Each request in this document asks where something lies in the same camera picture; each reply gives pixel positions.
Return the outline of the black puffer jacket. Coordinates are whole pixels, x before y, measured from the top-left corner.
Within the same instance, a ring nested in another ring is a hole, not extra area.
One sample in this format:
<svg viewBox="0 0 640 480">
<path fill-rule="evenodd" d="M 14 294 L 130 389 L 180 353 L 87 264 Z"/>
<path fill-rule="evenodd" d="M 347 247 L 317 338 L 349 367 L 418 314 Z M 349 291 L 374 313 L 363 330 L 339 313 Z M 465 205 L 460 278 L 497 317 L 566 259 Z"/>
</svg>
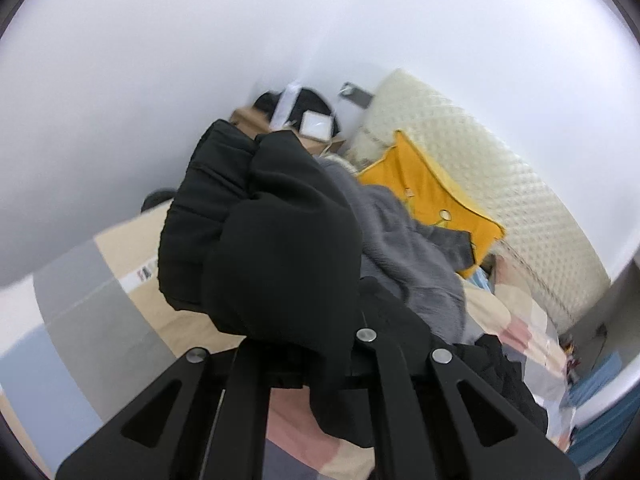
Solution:
<svg viewBox="0 0 640 480">
<path fill-rule="evenodd" d="M 202 135 L 168 210 L 158 281 L 168 304 L 202 312 L 224 333 L 273 348 L 272 371 L 309 388 L 323 432 L 368 448 L 357 330 L 394 338 L 409 370 L 448 348 L 538 430 L 548 416 L 494 336 L 448 344 L 376 278 L 361 274 L 362 232 L 318 158 L 289 131 L 254 139 L 216 120 Z"/>
</svg>

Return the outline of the grey fleece garment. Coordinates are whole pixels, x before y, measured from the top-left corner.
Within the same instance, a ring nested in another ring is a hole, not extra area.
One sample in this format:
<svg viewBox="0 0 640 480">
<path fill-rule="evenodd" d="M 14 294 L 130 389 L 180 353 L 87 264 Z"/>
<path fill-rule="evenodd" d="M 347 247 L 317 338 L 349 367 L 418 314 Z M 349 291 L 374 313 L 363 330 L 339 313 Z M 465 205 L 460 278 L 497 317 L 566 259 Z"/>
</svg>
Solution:
<svg viewBox="0 0 640 480">
<path fill-rule="evenodd" d="M 318 163 L 359 222 L 361 274 L 376 278 L 443 341 L 469 344 L 480 329 L 466 312 L 459 273 L 475 263 L 471 235 L 412 218 L 389 188 L 360 183 L 335 157 Z"/>
</svg>

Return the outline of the blue striped pillow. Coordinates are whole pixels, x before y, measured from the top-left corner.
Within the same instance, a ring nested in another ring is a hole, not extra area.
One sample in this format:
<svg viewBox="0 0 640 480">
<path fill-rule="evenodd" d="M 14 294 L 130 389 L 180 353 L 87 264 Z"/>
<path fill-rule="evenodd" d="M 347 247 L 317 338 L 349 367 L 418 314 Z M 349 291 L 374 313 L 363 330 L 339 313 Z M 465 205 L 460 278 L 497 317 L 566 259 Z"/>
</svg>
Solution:
<svg viewBox="0 0 640 480">
<path fill-rule="evenodd" d="M 579 408 L 612 382 L 622 368 L 620 352 L 610 353 L 597 367 L 568 389 L 563 404 L 571 408 Z"/>
</svg>

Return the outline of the white square box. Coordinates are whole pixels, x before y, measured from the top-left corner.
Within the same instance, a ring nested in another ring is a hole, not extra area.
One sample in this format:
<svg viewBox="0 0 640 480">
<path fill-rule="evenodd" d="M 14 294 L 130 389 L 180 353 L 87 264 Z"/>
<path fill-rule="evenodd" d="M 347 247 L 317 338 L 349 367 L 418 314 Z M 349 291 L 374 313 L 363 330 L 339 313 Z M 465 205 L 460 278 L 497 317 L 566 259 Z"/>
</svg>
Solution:
<svg viewBox="0 0 640 480">
<path fill-rule="evenodd" d="M 306 110 L 300 122 L 299 134 L 318 142 L 329 142 L 333 136 L 332 116 Z"/>
</svg>

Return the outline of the cream quilted headboard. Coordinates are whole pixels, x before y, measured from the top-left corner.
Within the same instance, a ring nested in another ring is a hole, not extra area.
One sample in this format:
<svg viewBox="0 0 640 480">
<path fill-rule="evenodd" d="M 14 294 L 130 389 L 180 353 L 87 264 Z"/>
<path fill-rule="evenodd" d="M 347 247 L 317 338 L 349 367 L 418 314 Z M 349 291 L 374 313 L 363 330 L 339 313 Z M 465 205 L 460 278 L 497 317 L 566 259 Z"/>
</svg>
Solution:
<svg viewBox="0 0 640 480">
<path fill-rule="evenodd" d="M 369 166 L 397 130 L 506 229 L 495 252 L 524 273 L 559 332 L 572 328 L 610 288 L 587 235 L 535 170 L 462 107 L 404 70 L 378 86 L 347 159 L 359 169 Z"/>
</svg>

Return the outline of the patchwork pastel bed quilt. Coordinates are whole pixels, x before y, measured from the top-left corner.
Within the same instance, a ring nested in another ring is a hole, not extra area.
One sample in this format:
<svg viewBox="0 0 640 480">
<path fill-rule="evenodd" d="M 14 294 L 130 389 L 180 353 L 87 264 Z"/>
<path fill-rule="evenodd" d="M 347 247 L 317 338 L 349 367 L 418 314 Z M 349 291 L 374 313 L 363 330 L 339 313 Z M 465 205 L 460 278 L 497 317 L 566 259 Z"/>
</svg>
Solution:
<svg viewBox="0 0 640 480">
<path fill-rule="evenodd" d="M 88 240 L 1 292 L 1 413 L 38 474 L 53 478 L 88 440 L 186 350 L 234 348 L 205 315 L 178 312 L 156 278 L 166 217 L 158 207 Z M 466 284 L 465 342 L 499 338 L 548 415 L 548 438 L 570 445 L 561 408 L 566 357 L 546 312 L 502 272 L 495 290 Z"/>
</svg>

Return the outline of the yellow cushion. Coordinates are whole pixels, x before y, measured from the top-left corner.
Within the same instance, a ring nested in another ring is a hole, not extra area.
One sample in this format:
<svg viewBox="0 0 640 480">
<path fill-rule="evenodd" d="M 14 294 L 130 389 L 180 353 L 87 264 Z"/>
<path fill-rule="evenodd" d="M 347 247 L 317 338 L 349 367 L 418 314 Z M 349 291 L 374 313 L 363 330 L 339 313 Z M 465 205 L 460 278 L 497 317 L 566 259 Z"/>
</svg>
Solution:
<svg viewBox="0 0 640 480">
<path fill-rule="evenodd" d="M 394 142 L 383 156 L 360 171 L 358 180 L 389 188 L 422 223 L 468 232 L 474 261 L 458 272 L 462 278 L 470 278 L 491 246 L 506 237 L 506 229 L 401 130 L 394 132 Z"/>
</svg>

